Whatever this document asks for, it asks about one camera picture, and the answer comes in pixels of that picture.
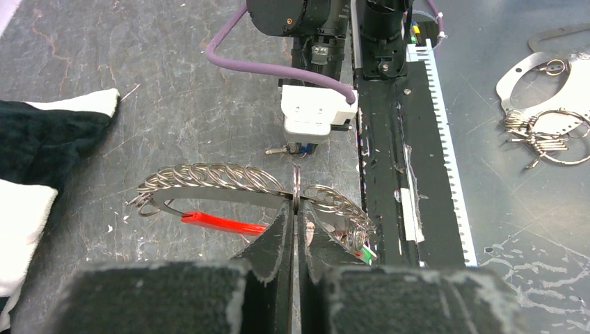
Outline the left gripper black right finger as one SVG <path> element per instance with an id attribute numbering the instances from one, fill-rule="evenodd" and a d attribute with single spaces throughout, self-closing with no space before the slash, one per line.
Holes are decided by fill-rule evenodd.
<path id="1" fill-rule="evenodd" d="M 303 333 L 526 333 L 508 285 L 479 268 L 371 267 L 298 206 Z"/>

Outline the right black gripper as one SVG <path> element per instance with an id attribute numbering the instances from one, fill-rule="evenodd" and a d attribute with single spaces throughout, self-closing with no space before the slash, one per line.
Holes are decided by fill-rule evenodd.
<path id="1" fill-rule="evenodd" d="M 311 35 L 282 39 L 285 47 L 288 47 L 289 41 L 292 42 L 292 47 L 287 53 L 292 68 L 340 81 L 345 58 L 345 35 Z"/>

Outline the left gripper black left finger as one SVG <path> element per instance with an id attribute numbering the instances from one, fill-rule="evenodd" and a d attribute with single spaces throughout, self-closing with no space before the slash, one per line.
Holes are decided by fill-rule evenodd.
<path id="1" fill-rule="evenodd" d="M 96 263 L 80 269 L 48 333 L 290 333 L 294 210 L 226 261 Z"/>

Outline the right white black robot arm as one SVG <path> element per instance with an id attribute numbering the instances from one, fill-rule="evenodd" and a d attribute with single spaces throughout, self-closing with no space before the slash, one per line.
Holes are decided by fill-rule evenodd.
<path id="1" fill-rule="evenodd" d="M 292 67 L 340 80 L 346 37 L 365 80 L 407 75 L 404 21 L 411 1 L 247 1 L 263 34 L 293 40 Z"/>

